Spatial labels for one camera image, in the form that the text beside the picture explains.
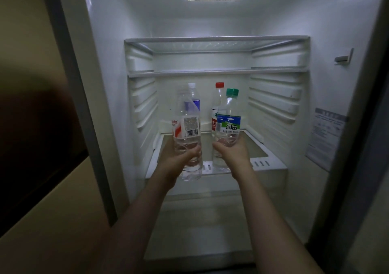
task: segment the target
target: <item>forearm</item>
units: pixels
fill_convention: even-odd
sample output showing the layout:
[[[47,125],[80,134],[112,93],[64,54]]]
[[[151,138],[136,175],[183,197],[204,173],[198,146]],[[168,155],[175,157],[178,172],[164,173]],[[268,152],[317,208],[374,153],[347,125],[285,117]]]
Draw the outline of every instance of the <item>forearm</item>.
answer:
[[[163,199],[168,192],[163,178],[153,175],[145,189],[110,230],[93,273],[139,271]]]
[[[261,273],[322,273],[275,209],[250,166],[237,177],[255,261]]]

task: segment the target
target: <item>bottle label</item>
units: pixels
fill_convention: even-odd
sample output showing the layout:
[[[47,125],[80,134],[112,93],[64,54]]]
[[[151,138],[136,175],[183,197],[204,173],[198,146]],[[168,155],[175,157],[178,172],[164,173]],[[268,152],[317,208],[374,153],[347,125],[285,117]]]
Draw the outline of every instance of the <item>bottle label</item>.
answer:
[[[216,131],[224,134],[239,134],[240,117],[233,115],[217,115]]]
[[[200,135],[199,116],[182,117],[172,120],[173,136],[179,139],[196,137]]]
[[[211,116],[212,116],[212,131],[216,131],[216,124],[217,124],[217,111],[218,111],[219,107],[218,106],[214,106],[212,107],[212,110],[211,110]]]
[[[193,103],[197,106],[198,110],[200,111],[200,100],[195,100]],[[189,102],[185,102],[185,109],[189,110]]]

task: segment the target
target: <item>bottle with green cap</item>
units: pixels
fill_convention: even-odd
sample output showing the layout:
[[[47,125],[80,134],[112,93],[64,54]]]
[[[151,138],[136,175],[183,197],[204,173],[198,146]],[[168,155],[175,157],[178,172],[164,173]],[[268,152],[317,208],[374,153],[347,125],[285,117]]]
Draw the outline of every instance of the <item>bottle with green cap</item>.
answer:
[[[238,108],[238,89],[227,89],[225,102],[217,112],[215,140],[227,147],[235,145],[240,132],[240,110]],[[220,171],[228,171],[221,154],[213,150],[213,166]]]

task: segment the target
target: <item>green bottle cap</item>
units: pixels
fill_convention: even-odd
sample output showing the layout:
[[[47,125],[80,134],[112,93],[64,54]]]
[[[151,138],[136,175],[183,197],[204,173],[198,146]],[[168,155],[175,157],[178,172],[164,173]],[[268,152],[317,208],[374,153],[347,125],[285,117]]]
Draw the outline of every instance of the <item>green bottle cap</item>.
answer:
[[[227,97],[238,97],[238,89],[227,89]]]

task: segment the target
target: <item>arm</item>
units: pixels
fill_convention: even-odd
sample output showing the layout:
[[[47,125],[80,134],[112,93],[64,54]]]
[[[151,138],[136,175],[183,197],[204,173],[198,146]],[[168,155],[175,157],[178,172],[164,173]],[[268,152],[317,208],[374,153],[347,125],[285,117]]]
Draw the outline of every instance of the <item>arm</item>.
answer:
[[[219,142],[214,142],[213,146],[222,154],[239,184],[258,271],[323,273],[258,181],[244,139],[240,137],[230,148]]]
[[[138,273],[163,199],[185,164],[199,157],[200,146],[175,155],[173,138],[166,144],[146,187],[106,236],[91,273]]]

